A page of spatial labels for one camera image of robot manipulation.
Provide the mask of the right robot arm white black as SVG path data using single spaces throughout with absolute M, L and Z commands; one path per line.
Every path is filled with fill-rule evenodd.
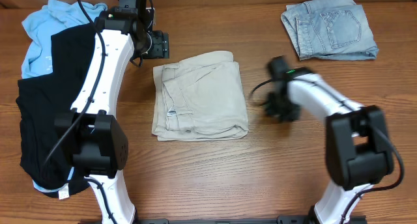
M 299 119 L 302 109 L 325 127 L 325 163 L 330 182 L 309 213 L 280 216 L 278 223 L 365 223 L 366 217 L 351 212 L 366 193 L 389 190 L 403 180 L 404 167 L 391 185 L 379 182 L 401 163 L 389 140 L 384 113 L 375 105 L 363 106 L 329 86 L 309 68 L 289 68 L 283 57 L 268 64 L 274 91 L 264 103 L 267 115 L 280 122 Z

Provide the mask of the beige shorts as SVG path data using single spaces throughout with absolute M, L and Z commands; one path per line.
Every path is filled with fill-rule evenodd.
M 215 141 L 248 134 L 239 64 L 212 51 L 153 69 L 152 134 L 159 141 Z

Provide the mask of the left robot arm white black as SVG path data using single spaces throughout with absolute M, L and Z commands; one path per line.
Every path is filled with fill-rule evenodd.
M 83 86 L 70 112 L 55 119 L 68 164 L 81 173 L 79 182 L 93 189 L 101 223 L 139 223 L 123 169 L 128 139 L 116 118 L 117 99 L 128 63 L 169 58 L 169 35 L 155 31 L 152 0 L 118 0 L 89 23 L 95 49 Z

